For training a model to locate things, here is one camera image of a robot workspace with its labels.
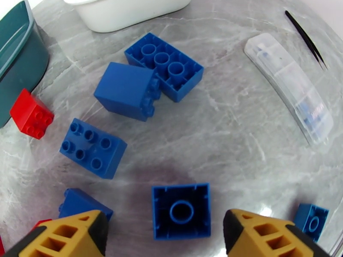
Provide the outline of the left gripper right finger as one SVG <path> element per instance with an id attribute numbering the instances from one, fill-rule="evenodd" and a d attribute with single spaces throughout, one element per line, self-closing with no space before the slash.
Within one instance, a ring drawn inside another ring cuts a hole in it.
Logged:
<path id="1" fill-rule="evenodd" d="M 291 221 L 229 209 L 223 219 L 228 257 L 328 257 Z"/>

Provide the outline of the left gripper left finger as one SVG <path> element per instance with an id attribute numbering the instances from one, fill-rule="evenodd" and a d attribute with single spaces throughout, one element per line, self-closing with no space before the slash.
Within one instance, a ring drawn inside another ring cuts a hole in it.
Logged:
<path id="1" fill-rule="evenodd" d="M 46 221 L 5 252 L 5 257 L 103 257 L 109 224 L 100 210 Z"/>

